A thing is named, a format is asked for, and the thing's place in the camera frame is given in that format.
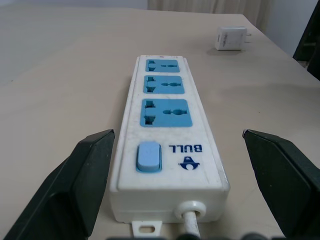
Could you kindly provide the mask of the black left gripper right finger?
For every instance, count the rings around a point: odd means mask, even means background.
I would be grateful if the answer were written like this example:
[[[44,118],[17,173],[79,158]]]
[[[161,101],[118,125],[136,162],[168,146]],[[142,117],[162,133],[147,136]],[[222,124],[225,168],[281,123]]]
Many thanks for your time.
[[[284,236],[320,240],[320,169],[291,141],[242,133],[259,190]]]

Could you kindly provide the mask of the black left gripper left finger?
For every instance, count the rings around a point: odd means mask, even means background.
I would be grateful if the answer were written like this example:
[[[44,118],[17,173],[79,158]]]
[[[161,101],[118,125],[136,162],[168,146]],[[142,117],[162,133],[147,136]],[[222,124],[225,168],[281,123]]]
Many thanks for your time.
[[[105,194],[114,140],[108,129],[79,141],[3,240],[88,240]]]

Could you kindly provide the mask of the white blue power strip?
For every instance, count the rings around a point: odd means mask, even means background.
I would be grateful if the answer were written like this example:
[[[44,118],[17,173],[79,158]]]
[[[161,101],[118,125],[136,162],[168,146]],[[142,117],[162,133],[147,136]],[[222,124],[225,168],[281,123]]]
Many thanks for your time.
[[[137,58],[110,174],[113,215],[135,238],[221,217],[230,184],[186,58]]]

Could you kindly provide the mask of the white charger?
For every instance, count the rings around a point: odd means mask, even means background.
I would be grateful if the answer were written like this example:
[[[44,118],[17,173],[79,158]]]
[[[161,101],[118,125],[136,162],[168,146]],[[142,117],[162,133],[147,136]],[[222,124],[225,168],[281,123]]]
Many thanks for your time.
[[[242,51],[248,35],[244,26],[220,26],[217,28],[214,47],[217,51]]]

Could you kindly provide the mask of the black chair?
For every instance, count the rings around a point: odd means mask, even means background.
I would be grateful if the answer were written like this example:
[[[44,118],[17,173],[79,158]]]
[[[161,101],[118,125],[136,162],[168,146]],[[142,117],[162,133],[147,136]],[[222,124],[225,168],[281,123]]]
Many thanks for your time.
[[[306,70],[320,81],[320,0],[307,23],[293,58],[306,64]]]

